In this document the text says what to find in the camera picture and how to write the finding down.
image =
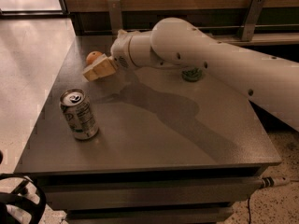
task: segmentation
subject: soda can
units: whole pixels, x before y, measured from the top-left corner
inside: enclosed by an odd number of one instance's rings
[[[72,89],[63,93],[60,108],[75,138],[85,140],[96,135],[99,127],[90,99],[83,90]]]

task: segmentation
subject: speckled floor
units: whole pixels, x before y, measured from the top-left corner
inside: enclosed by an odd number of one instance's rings
[[[291,129],[268,133],[282,163],[268,168],[263,176],[286,176],[287,186],[257,190],[250,198],[251,223],[299,223],[299,133]],[[235,213],[224,224],[249,223],[248,202],[234,204]]]
[[[52,83],[75,35],[70,20],[0,21],[0,173],[13,172]],[[263,176],[287,176],[283,187],[257,190],[250,200],[251,223],[299,223],[299,133],[268,132],[283,162]],[[0,183],[0,190],[14,185]],[[247,202],[234,204],[235,213],[222,224],[249,223]],[[64,223],[65,212],[47,207],[40,223]]]

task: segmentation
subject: gray floor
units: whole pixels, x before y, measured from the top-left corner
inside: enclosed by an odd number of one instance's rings
[[[0,173],[13,172],[74,37],[70,20],[0,21]],[[251,223],[299,223],[299,133],[269,136],[283,162],[263,176],[287,176],[292,182],[256,191],[250,201]],[[0,191],[13,184],[0,182]],[[236,203],[234,210],[224,224],[249,223],[247,202]],[[62,223],[64,216],[47,208],[40,223]]]

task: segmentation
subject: table top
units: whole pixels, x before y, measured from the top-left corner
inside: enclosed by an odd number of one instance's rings
[[[88,82],[87,54],[109,52],[110,36],[76,37],[15,173],[88,174],[275,165],[281,159],[248,99],[204,71],[187,82],[180,69],[118,69]],[[83,89],[100,132],[73,137],[61,94]]]

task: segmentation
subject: gray table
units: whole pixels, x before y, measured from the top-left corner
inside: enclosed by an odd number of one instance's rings
[[[94,209],[86,223],[102,223],[107,209],[103,223],[147,223],[140,213],[157,223],[226,219],[232,202],[259,187],[257,176],[281,162],[248,99],[207,73],[186,82],[179,69],[120,67],[86,81],[87,54],[111,44],[109,36],[76,38],[15,173],[35,178],[72,223]],[[73,88],[89,95],[99,123],[87,141],[73,138],[58,107]]]

